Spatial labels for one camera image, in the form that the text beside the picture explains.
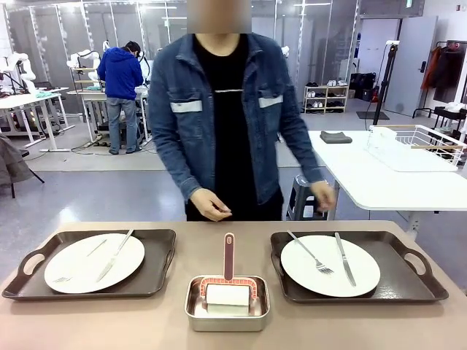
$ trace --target metal container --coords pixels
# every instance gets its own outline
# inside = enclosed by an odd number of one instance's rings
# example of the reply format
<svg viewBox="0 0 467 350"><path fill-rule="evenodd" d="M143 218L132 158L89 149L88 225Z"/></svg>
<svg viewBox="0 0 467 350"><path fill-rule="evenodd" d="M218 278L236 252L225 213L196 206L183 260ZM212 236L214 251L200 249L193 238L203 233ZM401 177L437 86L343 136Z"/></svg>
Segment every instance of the metal container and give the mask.
<svg viewBox="0 0 467 350"><path fill-rule="evenodd" d="M249 316L210 316L205 298L200 296L200 283L204 277L197 276L188 285L185 313L190 326L196 332L259 332L266 326L269 314L269 293L266 281L258 276L239 276L254 279L258 285L258 298L250 301Z"/></svg>

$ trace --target wire basket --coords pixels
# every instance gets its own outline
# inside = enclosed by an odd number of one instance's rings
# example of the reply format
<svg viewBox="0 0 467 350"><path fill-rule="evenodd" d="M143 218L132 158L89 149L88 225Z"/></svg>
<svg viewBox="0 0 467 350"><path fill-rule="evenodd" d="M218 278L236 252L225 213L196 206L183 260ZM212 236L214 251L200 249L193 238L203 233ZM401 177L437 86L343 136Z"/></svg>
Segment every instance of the wire basket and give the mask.
<svg viewBox="0 0 467 350"><path fill-rule="evenodd" d="M467 144L423 125L371 126L366 150L394 171L457 171Z"/></svg>

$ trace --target black t-shirt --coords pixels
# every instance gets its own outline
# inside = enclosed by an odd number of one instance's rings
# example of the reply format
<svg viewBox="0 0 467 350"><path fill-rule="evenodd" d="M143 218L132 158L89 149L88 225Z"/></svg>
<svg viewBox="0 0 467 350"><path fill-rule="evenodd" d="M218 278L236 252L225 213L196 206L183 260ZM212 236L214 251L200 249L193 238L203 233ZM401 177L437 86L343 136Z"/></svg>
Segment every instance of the black t-shirt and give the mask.
<svg viewBox="0 0 467 350"><path fill-rule="evenodd" d="M250 140L242 104L248 38L242 34L229 56L216 56L194 37L193 49L214 96L215 194L232 210L257 206Z"/></svg>

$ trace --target denim jacket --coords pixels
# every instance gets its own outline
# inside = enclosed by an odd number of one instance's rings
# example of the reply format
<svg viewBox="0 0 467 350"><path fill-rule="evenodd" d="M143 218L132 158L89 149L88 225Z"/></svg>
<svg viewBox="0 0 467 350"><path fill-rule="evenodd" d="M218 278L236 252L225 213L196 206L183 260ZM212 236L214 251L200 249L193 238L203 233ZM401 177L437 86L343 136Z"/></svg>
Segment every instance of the denim jacket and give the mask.
<svg viewBox="0 0 467 350"><path fill-rule="evenodd" d="M214 101L193 51L193 35L185 35L158 53L148 98L158 154L186 201L200 187L215 190ZM279 189L278 133L301 164L306 179L313 183L323 178L281 48L265 36L247 36L242 103L256 195L262 204Z"/></svg>

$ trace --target brown tray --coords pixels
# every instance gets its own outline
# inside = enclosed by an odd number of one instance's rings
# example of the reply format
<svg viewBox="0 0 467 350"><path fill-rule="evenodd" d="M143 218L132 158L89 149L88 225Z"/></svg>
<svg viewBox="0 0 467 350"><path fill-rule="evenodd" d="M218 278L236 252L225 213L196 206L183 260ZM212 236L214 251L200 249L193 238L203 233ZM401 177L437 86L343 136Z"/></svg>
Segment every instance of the brown tray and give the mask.
<svg viewBox="0 0 467 350"><path fill-rule="evenodd" d="M81 239L105 233L123 233L127 230L68 231L53 236L41 249L29 253L18 268L17 276L2 292L4 298L20 301L71 300L97 298L147 298L163 286L167 270L175 253L173 230L135 230L133 236L144 246L142 264L126 279L98 292L86 294L63 294L47 286L44 270L48 262L62 249ZM35 255L44 255L31 275L24 273L26 263Z"/></svg>
<svg viewBox="0 0 467 350"><path fill-rule="evenodd" d="M432 303L447 299L448 292L434 277L430 263L419 252L407 248L389 232L341 232L342 239L365 249L378 263L381 279L378 286L360 297L328 297L303 288L286 274L280 262L284 247L292 238L286 232L271 236L271 259L279 276L282 293L294 303ZM334 236L334 232L295 232L297 237L322 235ZM425 266L423 275L406 259L413 254Z"/></svg>

